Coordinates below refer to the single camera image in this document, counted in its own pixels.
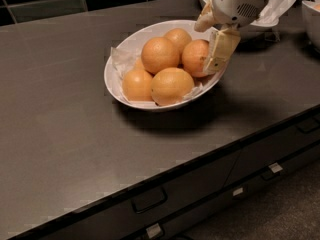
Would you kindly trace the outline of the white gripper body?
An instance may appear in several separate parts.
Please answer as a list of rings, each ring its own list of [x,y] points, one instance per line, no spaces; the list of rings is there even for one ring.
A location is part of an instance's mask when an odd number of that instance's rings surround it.
[[[268,0],[212,0],[216,24],[249,25],[256,20]]]

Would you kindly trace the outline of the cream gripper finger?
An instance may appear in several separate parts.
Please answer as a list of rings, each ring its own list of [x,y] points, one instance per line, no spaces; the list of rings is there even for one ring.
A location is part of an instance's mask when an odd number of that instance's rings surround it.
[[[203,72],[212,75],[221,71],[229,62],[241,36],[237,29],[215,30],[210,35],[209,52],[203,64]]]
[[[216,25],[216,19],[213,13],[212,0],[208,0],[196,20],[194,30],[205,32],[214,25]]]

